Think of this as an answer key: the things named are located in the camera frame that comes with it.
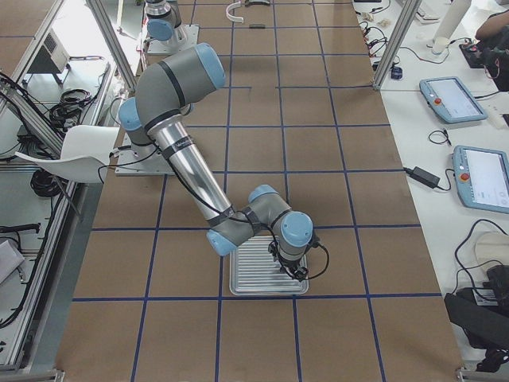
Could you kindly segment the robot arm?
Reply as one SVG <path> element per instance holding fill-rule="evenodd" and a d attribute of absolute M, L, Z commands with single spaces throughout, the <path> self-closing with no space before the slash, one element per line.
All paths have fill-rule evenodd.
<path fill-rule="evenodd" d="M 158 41 L 173 50 L 180 47 L 185 37 L 180 32 L 182 19 L 177 1 L 147 0 L 145 14 L 148 43 Z"/>
<path fill-rule="evenodd" d="M 128 100 L 134 110 L 119 116 L 122 127 L 130 138 L 140 138 L 160 151 L 209 223 L 207 238 L 219 255 L 230 254 L 267 230 L 273 236 L 270 254 L 290 278 L 304 281 L 309 271 L 301 259 L 318 245 L 310 217 L 293 210 L 269 185 L 258 186 L 247 206 L 235 210 L 185 129 L 182 109 L 224 83 L 223 65 L 209 44 L 199 43 L 175 53 L 141 74 L 135 95 Z"/>

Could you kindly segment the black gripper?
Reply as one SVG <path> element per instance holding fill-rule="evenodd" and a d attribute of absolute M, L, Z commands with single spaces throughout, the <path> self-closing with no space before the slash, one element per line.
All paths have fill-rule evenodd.
<path fill-rule="evenodd" d="M 286 261 L 280 259 L 280 272 L 286 273 L 291 279 L 307 279 L 309 270 L 306 267 L 300 265 L 299 262 Z"/>

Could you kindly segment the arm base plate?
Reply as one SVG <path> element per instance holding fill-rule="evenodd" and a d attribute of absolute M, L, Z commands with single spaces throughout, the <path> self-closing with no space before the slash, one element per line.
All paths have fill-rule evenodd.
<path fill-rule="evenodd" d="M 168 174 L 174 175 L 173 170 L 162 157 L 161 152 L 156 146 L 137 146 L 131 143 L 127 134 L 124 134 L 122 141 L 124 146 L 129 146 L 125 150 L 119 151 L 115 174 L 120 177 L 137 176 L 159 176 Z"/>
<path fill-rule="evenodd" d="M 148 55 L 171 56 L 197 44 L 200 27 L 195 24 L 181 24 L 173 28 L 170 24 L 148 26 L 145 53 Z"/>

